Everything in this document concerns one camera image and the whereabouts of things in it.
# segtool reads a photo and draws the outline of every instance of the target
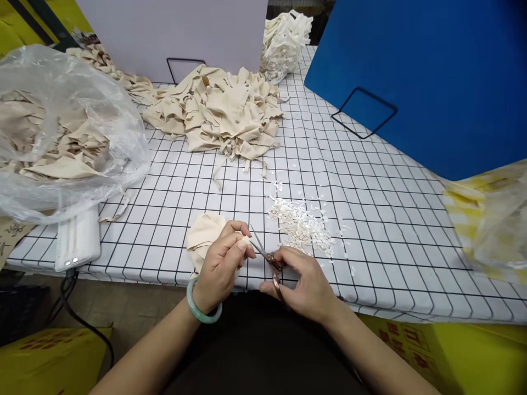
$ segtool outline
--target black wire stand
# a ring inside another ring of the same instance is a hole
[[[392,111],[393,111],[393,112],[390,114],[390,116],[389,116],[388,118],[386,118],[386,119],[385,119],[385,120],[384,120],[379,126],[377,126],[377,127],[373,130],[373,132],[371,132],[369,135],[367,135],[367,136],[365,136],[365,137],[359,135],[357,132],[355,132],[353,129],[350,129],[348,126],[346,126],[343,122],[341,122],[340,120],[338,120],[338,119],[335,117],[336,115],[338,115],[338,114],[340,114],[341,112],[343,112],[344,107],[346,106],[346,104],[348,103],[348,101],[351,99],[351,97],[353,96],[353,94],[354,94],[355,92],[357,92],[357,91],[360,91],[360,92],[362,92],[362,93],[364,93],[364,94],[370,96],[372,99],[375,99],[375,100],[379,101],[380,103],[384,104],[386,107],[391,108]],[[368,137],[374,135],[375,133],[377,133],[377,131],[378,131],[379,129],[381,129],[381,128],[382,128],[382,127],[383,127],[383,126],[389,121],[389,120],[391,120],[391,119],[394,117],[394,115],[397,114],[398,111],[399,111],[399,109],[398,109],[395,105],[393,105],[392,103],[388,103],[386,100],[384,100],[384,99],[378,97],[377,95],[375,95],[375,94],[373,94],[373,93],[371,93],[371,92],[365,90],[364,88],[356,87],[356,88],[350,93],[350,95],[347,97],[347,99],[346,99],[346,101],[344,102],[344,104],[343,104],[342,106],[340,106],[339,111],[337,111],[336,113],[334,113],[334,114],[331,115],[331,118],[332,118],[335,122],[337,122],[337,123],[341,124],[342,126],[344,126],[344,128],[345,128],[348,132],[351,132],[351,133],[353,133],[355,136],[359,137],[361,140],[364,140],[364,139],[367,139]]]
[[[172,76],[172,81],[174,82],[174,85],[178,85],[179,82],[176,82],[176,79],[174,78],[174,73],[172,72],[172,67],[170,66],[170,61],[171,60],[184,61],[184,62],[186,61],[186,62],[189,62],[189,63],[203,63],[205,66],[207,65],[207,63],[204,60],[201,60],[201,59],[166,58],[166,63],[169,66],[170,75]]]

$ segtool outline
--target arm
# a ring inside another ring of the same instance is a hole
[[[253,248],[241,241],[243,235],[250,235],[247,224],[229,221],[207,252],[192,293],[205,314],[227,298],[234,286],[234,272],[246,257],[256,257]],[[161,392],[199,325],[184,298],[103,377],[92,395]]]
[[[291,247],[281,247],[274,257],[300,274],[296,289],[280,286],[286,303],[297,313],[321,324],[376,393],[439,395],[333,294],[316,259]],[[277,298],[272,282],[262,283],[260,291]]]

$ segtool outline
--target floor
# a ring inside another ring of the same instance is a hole
[[[42,303],[41,311],[47,316],[53,302],[59,297],[62,278],[46,275],[25,275],[19,284],[49,286],[49,297]],[[154,325],[185,297],[186,289],[174,286],[109,283],[107,281],[77,281],[69,298],[71,308],[95,327],[113,325],[110,342],[117,362]],[[63,309],[51,328],[77,328],[80,324]],[[102,377],[108,371],[106,353],[101,369]]]

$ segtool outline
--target scissors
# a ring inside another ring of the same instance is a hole
[[[265,260],[273,267],[273,284],[274,284],[274,289],[276,289],[276,293],[278,294],[278,298],[280,299],[280,301],[287,307],[289,308],[289,306],[287,305],[287,303],[285,302],[285,299],[282,295],[282,291],[280,290],[280,282],[279,282],[279,279],[278,279],[278,273],[280,273],[282,271],[282,267],[276,262],[276,259],[274,258],[273,254],[268,254],[267,252],[265,252],[264,250],[264,246],[262,245],[260,239],[258,238],[258,235],[256,234],[256,232],[254,231],[253,229],[253,226],[251,226],[251,230],[253,231],[253,234],[254,236],[256,237],[256,241],[258,242],[259,245],[256,245],[256,243],[252,242],[252,245],[254,246],[254,248],[256,248],[256,250],[265,258]]]

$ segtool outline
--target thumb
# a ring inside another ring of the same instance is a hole
[[[294,292],[292,289],[287,288],[286,286],[279,284],[280,292],[282,293],[282,296],[284,297],[284,300],[287,302],[290,300],[292,293]],[[278,297],[278,293],[276,292],[276,288],[274,287],[274,283],[272,281],[264,281],[262,284],[260,284],[260,292],[263,294],[267,294],[269,296],[272,296],[273,298],[280,300]]]
[[[245,250],[247,250],[247,245],[249,243],[250,241],[245,238],[237,241],[236,244],[234,244],[225,254],[223,261],[226,266],[233,270],[238,269],[240,262],[245,259]]]

